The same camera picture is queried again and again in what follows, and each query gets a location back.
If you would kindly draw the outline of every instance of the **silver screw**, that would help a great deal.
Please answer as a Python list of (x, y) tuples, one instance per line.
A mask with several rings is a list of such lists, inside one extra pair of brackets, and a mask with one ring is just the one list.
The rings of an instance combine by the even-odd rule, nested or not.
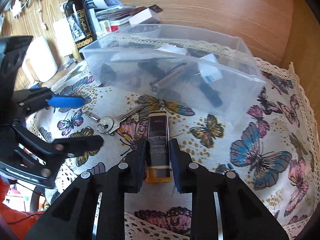
[(50, 177), (51, 171), (49, 169), (43, 168), (41, 170), (41, 175), (44, 176), (44, 177)]
[(64, 146), (62, 144), (56, 144), (54, 147), (58, 151), (62, 151), (64, 149)]
[(199, 164), (198, 163), (190, 163), (189, 168), (195, 170), (195, 169), (199, 168)]
[(84, 172), (81, 173), (81, 178), (87, 179), (89, 177), (90, 177), (90, 172), (84, 171)]
[(124, 169), (126, 169), (128, 167), (128, 164), (127, 163), (120, 163), (118, 165), (118, 167), (119, 167), (119, 169), (124, 170)]
[(230, 179), (234, 179), (236, 177), (236, 174), (233, 171), (228, 171), (227, 172), (227, 177)]

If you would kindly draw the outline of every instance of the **blue plastic piece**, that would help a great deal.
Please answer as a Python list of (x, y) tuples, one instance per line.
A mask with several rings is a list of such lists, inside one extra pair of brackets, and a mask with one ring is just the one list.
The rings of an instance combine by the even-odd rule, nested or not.
[(48, 105), (52, 107), (77, 109), (85, 105), (85, 100), (82, 97), (54, 95), (48, 100)]

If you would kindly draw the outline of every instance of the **lace trim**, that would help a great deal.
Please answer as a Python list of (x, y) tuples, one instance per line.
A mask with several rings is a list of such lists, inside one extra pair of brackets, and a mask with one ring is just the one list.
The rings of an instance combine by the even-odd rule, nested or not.
[[(153, 38), (151, 39), (148, 37), (124, 35), (124, 34), (116, 36), (116, 40), (132, 41), (135, 43), (142, 43), (142, 44), (155, 44), (155, 45), (159, 45), (159, 46), (162, 46), (164, 43), (170, 41), (170, 42), (174, 42), (176, 44), (182, 45), (185, 48), (193, 48), (193, 49), (207, 51), (210, 53), (217, 54), (219, 56), (223, 56), (228, 59), (233, 58), (233, 56), (235, 54), (235, 50), (233, 50), (229, 47), (221, 46), (221, 45), (214, 44), (214, 43), (208, 43), (205, 41), (182, 41), (182, 40), (153, 39)], [(319, 163), (320, 162), (320, 152), (319, 152), (318, 132), (316, 129), (316, 120), (314, 118), (314, 112), (310, 106), (310, 102), (309, 102), (308, 98), (306, 97), (305, 92), (299, 83), (299, 78), (294, 72), (294, 67), (293, 67), (292, 63), (290, 64), (289, 69), (285, 70), (285, 69), (279, 68), (275, 65), (272, 65), (269, 62), (262, 60), (261, 58), (255, 58), (255, 59), (256, 59), (256, 63), (258, 65), (258, 67), (262, 71), (274, 74), (274, 75), (281, 77), (281, 78), (284, 78), (284, 79), (292, 80), (292, 83), (293, 83), (294, 88), (296, 90), (297, 98), (299, 101), (301, 115), (302, 115), (303, 121), (306, 125), (307, 134), (308, 134), (309, 141), (311, 144), (312, 155), (314, 157), (315, 189), (316, 189), (315, 190), (316, 193), (315, 193), (315, 203), (314, 203), (315, 205), (314, 206), (316, 207), (317, 203), (319, 203), (319, 201), (320, 201), (320, 176), (318, 176), (320, 174), (320, 166), (319, 166), (320, 165), (320, 163)], [(85, 63), (83, 63), (82, 69), (83, 69), (82, 72), (79, 73), (79, 75), (81, 77), (88, 75), (88, 73), (90, 72), (87, 64), (85, 64)], [(65, 83), (65, 81), (68, 79), (68, 77), (70, 77), (71, 73), (72, 72), (70, 72), (67, 76), (65, 76), (64, 78), (59, 80), (52, 87), (52, 90), (53, 91), (58, 90)], [(28, 118), (27, 128), (30, 131), (32, 131), (35, 135), (42, 137), (41, 134), (39, 133), (36, 125), (35, 125), (35, 119), (33, 117)], [(164, 237), (168, 237), (169, 235), (172, 236), (172, 239), (174, 239), (174, 238), (182, 239), (182, 240), (188, 239), (188, 237), (181, 236), (178, 234), (173, 234), (170, 231), (167, 231), (165, 229), (158, 228), (154, 225), (148, 224), (147, 222), (145, 222), (143, 220), (140, 221), (138, 218), (133, 217), (133, 215), (131, 215), (131, 214), (126, 213), (125, 217), (128, 221), (130, 221), (130, 223), (126, 224), (126, 239), (137, 239), (138, 237), (140, 237), (140, 239), (147, 239), (151, 235), (156, 236), (157, 239), (167, 239)], [(287, 233), (289, 234), (289, 236), (291, 238), (294, 238), (302, 230), (302, 228), (305, 226), (305, 224), (307, 222), (308, 222), (308, 219), (291, 224), (291, 225), (284, 226), (284, 229), (287, 231)]]

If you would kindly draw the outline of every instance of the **white box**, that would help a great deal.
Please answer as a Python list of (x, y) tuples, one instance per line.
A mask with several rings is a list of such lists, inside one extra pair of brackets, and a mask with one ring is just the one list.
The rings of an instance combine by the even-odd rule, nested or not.
[(160, 22), (160, 17), (155, 11), (147, 8), (136, 15), (133, 15), (129, 19), (129, 22), (130, 25), (136, 25), (140, 23), (158, 23)]

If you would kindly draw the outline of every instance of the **white power adapter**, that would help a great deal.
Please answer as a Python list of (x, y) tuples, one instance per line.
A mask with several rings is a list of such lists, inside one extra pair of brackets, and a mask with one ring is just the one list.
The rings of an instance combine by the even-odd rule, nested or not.
[(12, 17), (20, 17), (21, 13), (21, 1), (16, 0), (14, 5), (12, 6)]

